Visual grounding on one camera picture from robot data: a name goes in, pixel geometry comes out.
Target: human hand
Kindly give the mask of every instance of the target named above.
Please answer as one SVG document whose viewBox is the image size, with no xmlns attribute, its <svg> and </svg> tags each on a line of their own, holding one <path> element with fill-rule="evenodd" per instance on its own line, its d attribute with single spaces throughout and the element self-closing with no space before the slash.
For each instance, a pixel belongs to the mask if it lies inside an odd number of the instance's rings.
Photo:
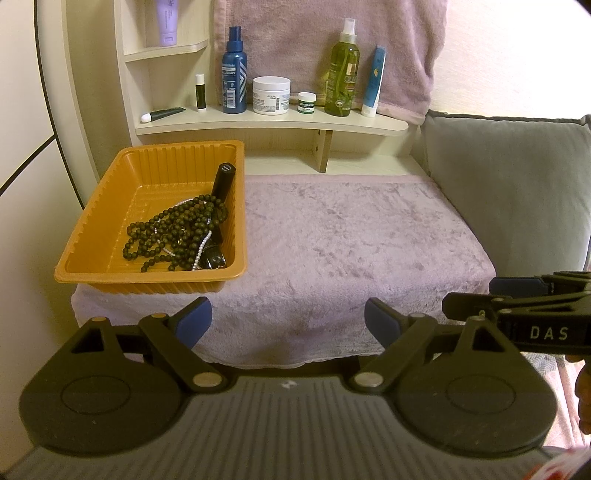
<svg viewBox="0 0 591 480">
<path fill-rule="evenodd" d="M 580 362 L 584 357 L 567 355 L 566 359 L 569 362 Z M 579 398 L 579 428 L 585 435 L 589 435 L 591 433 L 591 360 L 579 372 L 574 394 Z"/>
</svg>

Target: white door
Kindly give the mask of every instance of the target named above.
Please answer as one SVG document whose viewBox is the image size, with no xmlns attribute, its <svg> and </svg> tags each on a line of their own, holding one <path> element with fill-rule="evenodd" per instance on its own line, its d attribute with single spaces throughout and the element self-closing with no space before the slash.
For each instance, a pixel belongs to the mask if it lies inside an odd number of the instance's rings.
<svg viewBox="0 0 591 480">
<path fill-rule="evenodd" d="M 0 470 L 30 448 L 24 385 L 73 333 L 72 286 L 54 266 L 82 212 L 57 147 L 35 42 L 34 1 L 0 0 Z"/>
</svg>

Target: metal screw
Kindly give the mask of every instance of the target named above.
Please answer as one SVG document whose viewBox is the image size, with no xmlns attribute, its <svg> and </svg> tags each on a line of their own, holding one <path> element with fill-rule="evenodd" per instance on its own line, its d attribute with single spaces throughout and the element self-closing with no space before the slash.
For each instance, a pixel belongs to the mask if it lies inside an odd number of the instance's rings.
<svg viewBox="0 0 591 480">
<path fill-rule="evenodd" d="M 379 387 L 384 383 L 384 378 L 376 372 L 359 372 L 354 377 L 355 383 L 360 387 Z"/>
<path fill-rule="evenodd" d="M 215 372 L 202 372 L 193 377 L 193 383 L 198 387 L 213 388 L 222 383 L 222 376 Z"/>
</svg>

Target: gray ribbed panel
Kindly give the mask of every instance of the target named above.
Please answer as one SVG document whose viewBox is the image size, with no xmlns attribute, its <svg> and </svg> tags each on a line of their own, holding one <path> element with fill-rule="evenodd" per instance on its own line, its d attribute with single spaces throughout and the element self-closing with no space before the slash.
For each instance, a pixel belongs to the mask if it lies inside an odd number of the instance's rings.
<svg viewBox="0 0 591 480">
<path fill-rule="evenodd" d="M 160 438 L 102 459 L 34 449 L 9 480 L 521 480 L 539 451 L 460 459 L 409 434 L 380 397 L 336 377 L 240 377 L 229 391 L 191 399 Z"/>
</svg>

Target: blue spray bottle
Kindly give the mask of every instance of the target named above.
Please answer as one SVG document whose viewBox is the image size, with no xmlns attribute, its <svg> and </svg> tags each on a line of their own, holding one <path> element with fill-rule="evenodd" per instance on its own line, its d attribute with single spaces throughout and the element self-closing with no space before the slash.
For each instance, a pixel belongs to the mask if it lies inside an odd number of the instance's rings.
<svg viewBox="0 0 591 480">
<path fill-rule="evenodd" d="M 222 92 L 224 113 L 246 110 L 246 54 L 242 51 L 240 27 L 230 27 L 222 57 Z"/>
</svg>

